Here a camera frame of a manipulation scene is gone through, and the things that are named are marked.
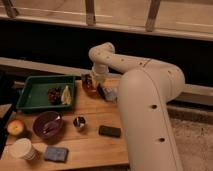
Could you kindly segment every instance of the white object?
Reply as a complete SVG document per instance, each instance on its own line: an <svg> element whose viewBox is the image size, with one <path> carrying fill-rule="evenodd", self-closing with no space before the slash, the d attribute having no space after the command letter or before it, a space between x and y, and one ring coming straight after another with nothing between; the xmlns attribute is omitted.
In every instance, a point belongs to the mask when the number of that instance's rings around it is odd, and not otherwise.
<svg viewBox="0 0 213 171"><path fill-rule="evenodd" d="M182 171L166 108L184 88L182 71L166 62L114 53L114 46L105 43L90 49L89 57L97 81L104 80L108 66L125 73L118 86L118 108L131 170Z"/></svg>
<svg viewBox="0 0 213 171"><path fill-rule="evenodd" d="M37 151L29 139L21 138L11 145L10 154L14 158L33 160L36 157Z"/></svg>

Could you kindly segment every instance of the white cup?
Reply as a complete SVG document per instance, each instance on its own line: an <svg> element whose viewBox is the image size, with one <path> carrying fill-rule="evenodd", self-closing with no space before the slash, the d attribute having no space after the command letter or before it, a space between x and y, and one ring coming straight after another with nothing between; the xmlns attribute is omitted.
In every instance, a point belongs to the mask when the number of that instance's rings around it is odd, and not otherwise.
<svg viewBox="0 0 213 171"><path fill-rule="evenodd" d="M33 160L37 154L36 149L28 138L21 138L15 141L10 146L9 151L14 158L22 158L25 160Z"/></svg>

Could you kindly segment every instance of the black wall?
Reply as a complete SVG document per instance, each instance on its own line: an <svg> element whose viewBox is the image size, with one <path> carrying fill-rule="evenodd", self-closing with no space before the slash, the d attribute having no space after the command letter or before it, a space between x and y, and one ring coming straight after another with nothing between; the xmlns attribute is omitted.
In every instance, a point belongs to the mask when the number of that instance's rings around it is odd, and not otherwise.
<svg viewBox="0 0 213 171"><path fill-rule="evenodd" d="M178 65L186 82L213 86L213 42L0 20L0 56L90 69L91 47Z"/></svg>

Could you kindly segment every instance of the purple bowl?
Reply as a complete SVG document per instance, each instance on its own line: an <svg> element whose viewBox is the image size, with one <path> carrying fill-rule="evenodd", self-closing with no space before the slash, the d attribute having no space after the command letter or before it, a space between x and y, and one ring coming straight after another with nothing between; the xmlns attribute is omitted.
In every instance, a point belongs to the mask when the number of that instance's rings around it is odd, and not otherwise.
<svg viewBox="0 0 213 171"><path fill-rule="evenodd" d="M41 113L33 123L33 131L42 138L48 139L56 135L63 126L61 115L55 111Z"/></svg>

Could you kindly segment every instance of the wooden table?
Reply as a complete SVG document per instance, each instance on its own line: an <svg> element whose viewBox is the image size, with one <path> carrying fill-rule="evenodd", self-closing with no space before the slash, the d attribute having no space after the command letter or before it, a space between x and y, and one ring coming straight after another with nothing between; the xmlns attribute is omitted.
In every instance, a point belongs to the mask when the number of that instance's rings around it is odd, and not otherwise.
<svg viewBox="0 0 213 171"><path fill-rule="evenodd" d="M98 135L99 125L121 127L117 104L106 102L100 96L93 98L87 96L81 87L81 82L76 81L77 95L76 104L72 111L62 113L65 122L61 132L48 141L43 141L32 131L33 122L38 113L24 114L18 112L15 117L25 121L30 131L29 138L34 147L39 151L39 159L25 161L10 156L10 145L15 141L12 136L8 137L7 146L0 160L1 170L65 170L87 167L99 167L110 165L128 165L127 149L122 134L121 138L111 138ZM106 86L117 86L117 79L109 79ZM72 122L77 116L84 116L87 128L79 133ZM48 145L66 147L69 154L66 163L55 163L43 160L43 154Z"/></svg>

